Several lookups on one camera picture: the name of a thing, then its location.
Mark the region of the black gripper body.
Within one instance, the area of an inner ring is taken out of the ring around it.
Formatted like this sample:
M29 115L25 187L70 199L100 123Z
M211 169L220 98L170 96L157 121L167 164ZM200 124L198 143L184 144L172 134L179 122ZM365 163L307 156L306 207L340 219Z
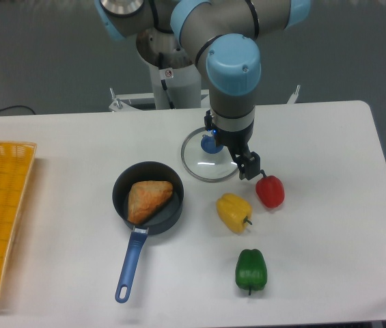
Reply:
M205 129L212 131L216 144L228 148L232 154L249 154L248 142L253 135L255 110L238 118L227 118L209 109L204 117Z

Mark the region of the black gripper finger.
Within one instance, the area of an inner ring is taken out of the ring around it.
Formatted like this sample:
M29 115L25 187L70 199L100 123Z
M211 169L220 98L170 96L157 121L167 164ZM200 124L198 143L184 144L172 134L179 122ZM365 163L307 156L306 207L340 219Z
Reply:
M260 156L248 148L229 149L233 162L237 165L241 180L251 180L260 174Z

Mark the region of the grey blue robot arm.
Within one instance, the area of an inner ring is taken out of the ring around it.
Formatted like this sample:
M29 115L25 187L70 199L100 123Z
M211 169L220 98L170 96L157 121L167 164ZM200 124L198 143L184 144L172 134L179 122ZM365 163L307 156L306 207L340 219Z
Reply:
M173 36L209 84L204 117L217 146L225 146L241 179L261 173L249 150L262 73L258 37L306 19L310 1L96 1L109 32L125 38L154 29Z

